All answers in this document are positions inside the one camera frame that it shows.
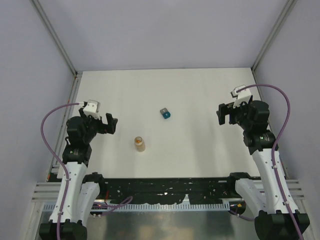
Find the blue pill box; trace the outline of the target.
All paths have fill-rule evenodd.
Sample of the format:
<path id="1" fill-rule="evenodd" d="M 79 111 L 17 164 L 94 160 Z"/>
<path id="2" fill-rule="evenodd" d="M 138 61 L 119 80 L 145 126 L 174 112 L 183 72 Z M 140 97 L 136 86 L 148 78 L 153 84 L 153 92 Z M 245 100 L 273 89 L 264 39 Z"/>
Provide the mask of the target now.
<path id="1" fill-rule="evenodd" d="M 166 111 L 166 112 L 162 113 L 162 116 L 163 116 L 164 119 L 168 119 L 168 118 L 171 117 L 171 113 L 169 111 Z"/>

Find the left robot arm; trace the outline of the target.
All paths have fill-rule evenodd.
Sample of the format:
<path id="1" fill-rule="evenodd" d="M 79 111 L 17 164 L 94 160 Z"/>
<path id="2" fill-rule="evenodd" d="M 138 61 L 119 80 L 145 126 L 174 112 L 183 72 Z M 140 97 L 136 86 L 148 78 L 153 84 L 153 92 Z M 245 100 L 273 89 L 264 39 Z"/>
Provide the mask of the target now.
<path id="1" fill-rule="evenodd" d="M 116 131 L 118 119 L 106 113 L 103 123 L 98 109 L 79 109 L 79 115 L 66 122 L 66 146 L 57 160 L 63 169 L 56 204 L 47 223 L 39 227 L 43 240 L 85 240 L 88 237 L 87 221 L 96 199 L 107 193 L 102 174 L 87 174 L 92 153 L 91 141 L 97 134 Z"/>

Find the grey pill box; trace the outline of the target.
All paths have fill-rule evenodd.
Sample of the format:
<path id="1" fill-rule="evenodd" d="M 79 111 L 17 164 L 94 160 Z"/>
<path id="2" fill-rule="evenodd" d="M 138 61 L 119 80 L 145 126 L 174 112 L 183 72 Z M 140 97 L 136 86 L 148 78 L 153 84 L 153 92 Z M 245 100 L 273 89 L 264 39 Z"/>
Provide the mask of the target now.
<path id="1" fill-rule="evenodd" d="M 161 113 L 162 115 L 165 114 L 165 113 L 167 113 L 167 112 L 168 112 L 167 108 L 163 108 L 163 109 L 160 110 L 160 113 Z"/>

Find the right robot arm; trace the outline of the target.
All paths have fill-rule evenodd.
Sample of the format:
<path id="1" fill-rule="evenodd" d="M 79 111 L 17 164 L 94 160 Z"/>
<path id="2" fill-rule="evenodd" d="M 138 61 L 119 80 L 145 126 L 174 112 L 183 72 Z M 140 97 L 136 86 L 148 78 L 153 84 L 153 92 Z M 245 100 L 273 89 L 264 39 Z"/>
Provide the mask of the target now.
<path id="1" fill-rule="evenodd" d="M 229 176 L 232 181 L 226 185 L 227 193 L 242 197 L 254 216 L 260 240 L 301 240 L 310 219 L 300 212 L 289 191 L 276 137 L 268 130 L 269 105 L 252 99 L 239 106 L 222 103 L 216 113 L 220 125 L 229 116 L 229 124 L 243 129 L 244 144 L 257 166 L 264 190 L 261 193 L 247 173 L 235 172 Z"/>

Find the clear pill bottle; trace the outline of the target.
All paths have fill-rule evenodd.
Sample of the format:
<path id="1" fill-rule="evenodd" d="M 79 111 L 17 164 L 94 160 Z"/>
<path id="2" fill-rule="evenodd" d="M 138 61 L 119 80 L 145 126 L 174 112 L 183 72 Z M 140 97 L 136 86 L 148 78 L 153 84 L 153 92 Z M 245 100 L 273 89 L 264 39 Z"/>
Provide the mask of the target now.
<path id="1" fill-rule="evenodd" d="M 146 149 L 145 142 L 141 136 L 134 138 L 134 146 L 138 152 L 143 152 Z"/>

